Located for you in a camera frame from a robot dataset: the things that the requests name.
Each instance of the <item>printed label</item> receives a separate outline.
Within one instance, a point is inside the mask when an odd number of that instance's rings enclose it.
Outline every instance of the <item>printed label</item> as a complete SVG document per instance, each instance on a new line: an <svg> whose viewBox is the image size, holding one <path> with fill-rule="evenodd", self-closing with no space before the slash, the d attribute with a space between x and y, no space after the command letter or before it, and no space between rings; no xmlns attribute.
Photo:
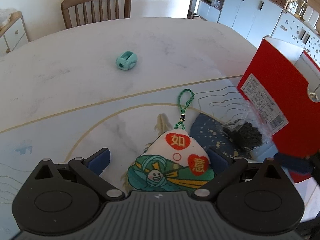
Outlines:
<svg viewBox="0 0 320 240"><path fill-rule="evenodd" d="M272 134L289 123L268 91L252 73L242 85L241 90L256 107L261 118L270 127Z"/></svg>
<svg viewBox="0 0 320 240"><path fill-rule="evenodd" d="M190 138L184 134L168 133L165 136L167 143L175 150L181 151L187 148L191 141Z"/></svg>
<svg viewBox="0 0 320 240"><path fill-rule="evenodd" d="M208 159L205 156L198 156L196 154L189 155L188 164L189 169L196 176L204 174L209 167Z"/></svg>

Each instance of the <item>cartoon face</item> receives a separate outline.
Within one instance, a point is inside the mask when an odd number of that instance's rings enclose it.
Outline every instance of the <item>cartoon face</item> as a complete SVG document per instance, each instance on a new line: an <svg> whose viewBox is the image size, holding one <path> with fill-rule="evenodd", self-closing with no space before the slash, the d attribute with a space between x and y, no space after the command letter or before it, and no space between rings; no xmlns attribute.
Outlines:
<svg viewBox="0 0 320 240"><path fill-rule="evenodd" d="M163 178L163 174L158 170L152 170L148 174L148 179L158 182Z"/></svg>

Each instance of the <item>drawer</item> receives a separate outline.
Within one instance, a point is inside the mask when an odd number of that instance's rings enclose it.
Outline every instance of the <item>drawer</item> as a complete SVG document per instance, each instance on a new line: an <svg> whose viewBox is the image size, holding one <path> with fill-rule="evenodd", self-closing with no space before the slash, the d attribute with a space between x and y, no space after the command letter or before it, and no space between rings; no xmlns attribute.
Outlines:
<svg viewBox="0 0 320 240"><path fill-rule="evenodd" d="M200 1L197 14L202 18L207 19L209 8L211 6L205 2Z"/></svg>
<svg viewBox="0 0 320 240"><path fill-rule="evenodd" d="M9 49L13 50L18 44L19 40L24 35L25 31L22 24L22 19L20 18L16 21L10 28L4 33L5 39L8 43Z"/></svg>
<svg viewBox="0 0 320 240"><path fill-rule="evenodd" d="M4 36L0 37L0 57L7 54L7 44L5 43Z"/></svg>
<svg viewBox="0 0 320 240"><path fill-rule="evenodd" d="M209 12L208 12L208 15L207 15L207 20L209 22L218 22L218 19L219 19L219 16L220 16L220 10L218 10L217 8L213 7L213 6L210 6L209 8Z"/></svg>

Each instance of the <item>teal pencil sharpener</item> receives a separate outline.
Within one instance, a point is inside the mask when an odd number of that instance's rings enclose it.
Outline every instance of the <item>teal pencil sharpener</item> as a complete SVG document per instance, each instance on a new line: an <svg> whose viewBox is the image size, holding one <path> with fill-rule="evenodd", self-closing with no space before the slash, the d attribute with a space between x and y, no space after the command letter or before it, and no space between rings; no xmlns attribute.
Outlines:
<svg viewBox="0 0 320 240"><path fill-rule="evenodd" d="M118 68L128 70L133 68L137 63L138 57L131 51L122 53L116 60Z"/></svg>

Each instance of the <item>green cord loop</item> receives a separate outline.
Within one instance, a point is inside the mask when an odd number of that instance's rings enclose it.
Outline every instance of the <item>green cord loop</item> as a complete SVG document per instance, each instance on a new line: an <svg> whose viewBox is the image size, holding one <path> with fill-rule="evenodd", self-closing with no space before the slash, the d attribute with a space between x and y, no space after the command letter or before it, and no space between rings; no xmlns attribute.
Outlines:
<svg viewBox="0 0 320 240"><path fill-rule="evenodd" d="M190 92L191 93L191 98L186 102L186 106L184 107L184 109L182 108L181 106L181 103L180 103L180 100L181 100L181 96L183 95L184 92ZM175 129L178 129L179 126L181 125L181 128L183 130L185 130L185 127L184 127L184 119L185 119L185 111L186 109L188 108L188 106L190 106L192 100L195 98L195 94L192 92L192 90L190 89L184 89L181 91L180 95L178 96L178 106L180 108L180 111L181 111L181 117L180 117L180 121L176 123L176 125L174 126Z"/></svg>

